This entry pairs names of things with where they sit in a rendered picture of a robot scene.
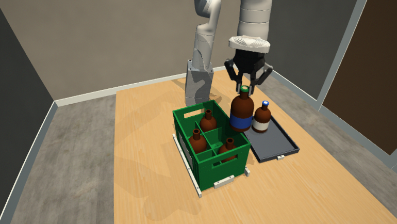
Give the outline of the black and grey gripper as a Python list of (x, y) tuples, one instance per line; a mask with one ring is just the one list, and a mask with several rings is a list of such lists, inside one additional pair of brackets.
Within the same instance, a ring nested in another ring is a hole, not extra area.
[[(241, 57), (242, 56), (242, 57)], [(239, 72), (236, 75), (233, 65), (236, 65)], [(265, 63), (264, 53), (238, 50), (236, 49), (236, 53), (234, 58), (227, 59), (224, 63), (228, 75), (232, 81), (236, 81), (236, 92), (240, 94), (240, 88), (242, 86), (242, 77), (244, 73), (250, 74), (251, 83), (249, 86), (248, 96), (250, 97), (254, 93), (255, 85), (261, 85), (265, 79), (271, 74), (273, 71), (273, 66)], [(256, 72), (260, 70), (262, 67), (263, 73), (262, 75), (256, 79)]]

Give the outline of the green plastic crate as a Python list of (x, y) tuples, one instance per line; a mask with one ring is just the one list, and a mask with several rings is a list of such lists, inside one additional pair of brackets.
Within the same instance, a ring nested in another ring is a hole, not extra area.
[[(203, 133), (200, 121), (205, 112), (184, 118), (184, 114), (203, 108), (205, 111), (212, 111), (211, 116), (217, 121), (217, 129)], [(251, 143), (241, 132), (236, 132), (229, 126), (229, 117), (218, 104), (200, 104), (188, 108), (174, 119), (174, 124), (178, 143), (201, 191), (213, 187), (215, 182), (231, 175), (237, 177), (244, 174)], [(206, 139), (207, 151), (195, 154), (189, 142), (194, 129), (199, 129), (200, 135)], [(219, 154), (219, 148), (228, 138), (234, 140), (236, 148)], [(221, 163), (234, 155), (237, 155), (237, 158)]]

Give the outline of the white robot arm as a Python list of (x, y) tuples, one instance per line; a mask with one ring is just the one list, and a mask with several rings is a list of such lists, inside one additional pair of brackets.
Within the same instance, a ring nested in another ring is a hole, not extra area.
[[(194, 0), (196, 14), (209, 18), (206, 24), (196, 27), (192, 66), (209, 68), (214, 36), (221, 10), (221, 0)], [(234, 49), (268, 53), (267, 41), (272, 0), (241, 0), (237, 36), (229, 39)]]

